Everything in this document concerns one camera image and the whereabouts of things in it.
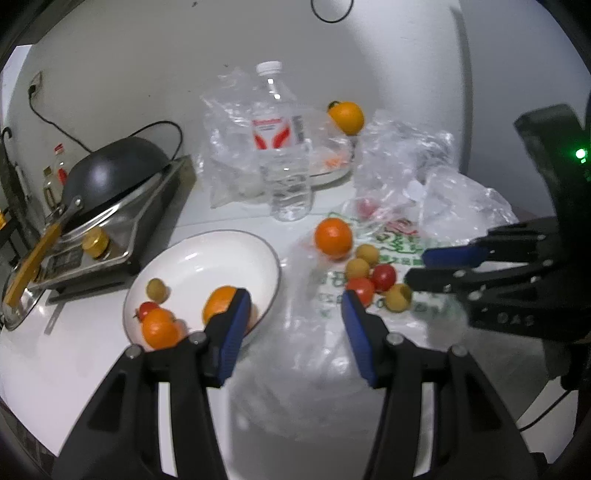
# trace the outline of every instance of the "table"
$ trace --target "table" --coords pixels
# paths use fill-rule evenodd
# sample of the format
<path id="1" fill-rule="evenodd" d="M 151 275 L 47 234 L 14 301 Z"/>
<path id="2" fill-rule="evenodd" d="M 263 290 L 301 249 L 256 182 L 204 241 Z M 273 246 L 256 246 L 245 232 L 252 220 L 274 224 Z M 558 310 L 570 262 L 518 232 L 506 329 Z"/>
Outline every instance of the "table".
<path id="1" fill-rule="evenodd" d="M 265 205 L 231 204 L 209 209 L 207 191 L 199 184 L 188 187 L 170 207 L 155 232 L 147 255 L 167 245 L 213 229 L 243 229 L 265 238 L 281 258 L 296 238 L 311 231 L 329 211 L 353 195 L 350 181 L 316 192 L 308 217 L 281 223 L 269 217 Z M 46 305 L 46 292 L 25 322 L 0 335 L 0 396 L 26 428 L 54 454 L 59 451 L 88 399 L 110 367 L 128 346 L 121 322 L 125 290 L 66 303 L 50 335 L 44 330 L 56 306 Z M 521 385 L 504 392 L 514 401 L 526 395 L 528 404 L 545 384 L 522 392 Z M 163 468 L 174 473 L 167 386 L 160 389 L 160 440 Z M 370 444 L 314 446 L 266 434 L 248 423 L 230 404 L 227 390 L 211 391 L 210 402 L 222 455 L 230 478 L 359 479 Z"/>

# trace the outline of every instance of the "plastic bag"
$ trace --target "plastic bag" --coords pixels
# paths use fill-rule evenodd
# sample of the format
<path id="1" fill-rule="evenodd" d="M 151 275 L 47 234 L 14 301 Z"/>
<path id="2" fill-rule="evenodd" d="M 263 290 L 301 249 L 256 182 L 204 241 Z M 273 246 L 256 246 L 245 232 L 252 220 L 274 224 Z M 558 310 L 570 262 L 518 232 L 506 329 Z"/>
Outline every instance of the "plastic bag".
<path id="1" fill-rule="evenodd" d="M 447 167 L 429 172 L 418 219 L 423 235 L 463 245 L 491 228 L 517 222 L 511 205 L 496 190 Z"/>
<path id="2" fill-rule="evenodd" d="M 207 106 L 200 163 L 209 182 L 210 204 L 262 201 L 264 185 L 252 139 L 250 105 L 256 87 L 241 69 L 218 77 L 219 84 L 201 95 Z"/>
<path id="3" fill-rule="evenodd" d="M 373 243 L 380 261 L 392 263 L 399 278 L 420 265 L 427 246 L 416 236 L 394 232 L 379 234 Z M 236 366 L 233 402 L 248 420 L 284 437 L 312 443 L 371 440 L 384 392 L 369 388 L 359 375 L 340 316 L 345 262 L 326 260 L 306 238 L 282 266 L 281 294 L 265 319 L 266 329 Z M 368 311 L 419 346 L 466 345 L 513 409 L 531 403 L 547 380 L 539 340 L 468 329 L 460 304 L 451 297 L 415 293 L 408 311 L 393 314 L 375 296 Z M 517 389 L 511 387 L 514 379 Z M 421 447 L 432 437 L 429 395 L 423 396 L 422 412 Z"/>
<path id="4" fill-rule="evenodd" d="M 298 109 L 309 148 L 310 174 L 322 175 L 348 168 L 353 153 L 351 142 L 330 115 L 306 106 Z"/>
<path id="5" fill-rule="evenodd" d="M 199 169 L 210 189 L 212 208 L 230 202 L 263 202 L 264 184 L 251 127 L 256 81 L 241 69 L 220 75 L 219 84 L 201 96 L 207 109 L 204 126 L 209 137 L 199 154 Z M 311 174 L 348 166 L 351 148 L 325 112 L 299 106 L 303 116 Z"/>
<path id="6" fill-rule="evenodd" d="M 356 198 L 343 214 L 360 220 L 358 233 L 375 233 L 386 223 L 413 216 L 421 200 L 428 172 L 440 165 L 457 169 L 453 136 L 430 134 L 396 120 L 385 110 L 376 111 L 359 135 L 353 174 Z"/>

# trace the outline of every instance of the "black cable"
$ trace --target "black cable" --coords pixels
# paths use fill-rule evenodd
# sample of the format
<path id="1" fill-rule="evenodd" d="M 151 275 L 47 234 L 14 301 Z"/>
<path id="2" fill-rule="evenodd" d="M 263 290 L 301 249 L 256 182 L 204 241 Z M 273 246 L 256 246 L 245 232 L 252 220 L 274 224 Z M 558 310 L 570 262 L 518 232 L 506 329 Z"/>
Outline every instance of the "black cable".
<path id="1" fill-rule="evenodd" d="M 4 127 L 4 130 L 2 130 L 2 133 L 0 134 L 1 143 L 5 143 L 4 137 L 6 137 L 6 135 L 8 135 L 8 138 L 12 138 L 12 130 L 10 127 Z"/>
<path id="2" fill-rule="evenodd" d="M 129 135 L 129 137 L 134 137 L 137 134 L 139 134 L 140 132 L 143 132 L 144 130 L 147 130 L 148 128 L 152 128 L 155 125 L 172 125 L 174 128 L 176 128 L 178 130 L 178 146 L 177 146 L 177 149 L 174 151 L 173 156 L 170 157 L 171 160 L 174 160 L 176 158 L 179 150 L 181 149 L 181 146 L 183 145 L 183 129 L 180 127 L 179 124 L 172 122 L 170 120 L 159 120 L 157 122 L 153 122 L 149 125 L 146 125 L 145 127 L 142 127 L 139 130 L 136 130 L 131 135 Z"/>
<path id="3" fill-rule="evenodd" d="M 351 0 L 351 3 L 349 4 L 349 8 L 347 9 L 347 11 L 345 12 L 345 14 L 342 17 L 337 18 L 336 20 L 327 20 L 327 19 L 321 17 L 319 15 L 319 13 L 316 11 L 316 6 L 315 6 L 314 2 L 315 2 L 315 0 L 310 0 L 310 7 L 312 8 L 312 13 L 314 14 L 314 16 L 318 20 L 320 20 L 324 23 L 330 23 L 330 24 L 342 22 L 345 18 L 347 18 L 349 16 L 349 14 L 351 13 L 351 10 L 353 10 L 353 5 L 355 4 L 355 0 Z"/>
<path id="4" fill-rule="evenodd" d="M 66 137 L 68 137 L 70 140 L 72 140 L 73 142 L 77 143 L 78 145 L 80 145 L 84 150 L 86 150 L 88 153 L 92 153 L 92 150 L 90 148 L 88 148 L 86 145 L 84 145 L 84 143 L 82 143 L 80 140 L 78 140 L 76 137 L 73 137 L 72 135 L 70 135 L 68 132 L 66 132 L 63 128 L 61 128 L 57 123 L 52 122 L 51 120 L 48 120 L 47 118 L 45 118 L 44 116 L 42 116 L 42 114 L 40 114 L 39 112 L 37 112 L 37 110 L 35 110 L 35 107 L 33 107 L 33 93 L 35 92 L 35 86 L 32 85 L 31 87 L 29 87 L 29 107 L 31 108 L 31 110 L 33 111 L 33 113 L 35 115 L 37 115 L 41 120 L 43 120 L 45 123 L 57 128 L 61 133 L 63 133 Z"/>
<path id="5" fill-rule="evenodd" d="M 545 409 L 539 416 L 538 418 L 536 418 L 534 421 L 532 421 L 531 423 L 528 423 L 525 427 L 521 427 L 519 429 L 520 432 L 524 432 L 530 428 L 532 428 L 534 425 L 536 425 L 540 420 L 542 420 L 548 413 L 550 413 L 555 407 L 556 405 L 558 405 L 560 402 L 562 402 L 567 396 L 568 394 L 571 393 L 571 390 L 567 390 L 566 392 L 564 392 L 561 396 L 558 397 L 558 399 L 552 403 L 551 406 L 549 406 L 547 409 Z"/>

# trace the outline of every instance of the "yellow knob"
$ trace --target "yellow knob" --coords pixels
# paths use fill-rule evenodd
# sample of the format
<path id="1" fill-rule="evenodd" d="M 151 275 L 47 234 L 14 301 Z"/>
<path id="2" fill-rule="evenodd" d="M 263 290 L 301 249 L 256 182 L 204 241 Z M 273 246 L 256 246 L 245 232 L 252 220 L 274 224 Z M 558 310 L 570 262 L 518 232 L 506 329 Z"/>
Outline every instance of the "yellow knob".
<path id="1" fill-rule="evenodd" d="M 109 235 L 100 226 L 95 226 L 86 232 L 82 239 L 82 250 L 92 258 L 99 258 L 109 246 Z"/>

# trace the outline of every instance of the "cherry tomato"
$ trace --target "cherry tomato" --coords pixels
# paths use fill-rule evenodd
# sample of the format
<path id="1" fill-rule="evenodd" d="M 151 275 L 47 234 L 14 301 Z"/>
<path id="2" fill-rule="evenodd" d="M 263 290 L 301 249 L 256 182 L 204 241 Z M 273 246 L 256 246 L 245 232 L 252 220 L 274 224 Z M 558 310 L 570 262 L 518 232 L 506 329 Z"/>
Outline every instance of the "cherry tomato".
<path id="1" fill-rule="evenodd" d="M 345 286 L 345 290 L 353 290 L 365 308 L 369 307 L 374 299 L 374 284 L 368 278 L 352 278 Z"/>
<path id="2" fill-rule="evenodd" d="M 357 215 L 360 220 L 369 220 L 375 211 L 379 208 L 379 203 L 376 200 L 369 198 L 357 199 L 356 201 Z"/>
<path id="3" fill-rule="evenodd" d="M 135 311 L 135 315 L 140 322 L 143 322 L 146 315 L 157 308 L 160 308 L 160 306 L 156 302 L 145 301 L 142 305 L 139 306 L 139 309 Z"/>
<path id="4" fill-rule="evenodd" d="M 377 292 L 388 291 L 396 283 L 396 270 L 390 264 L 376 265 L 371 274 Z"/>

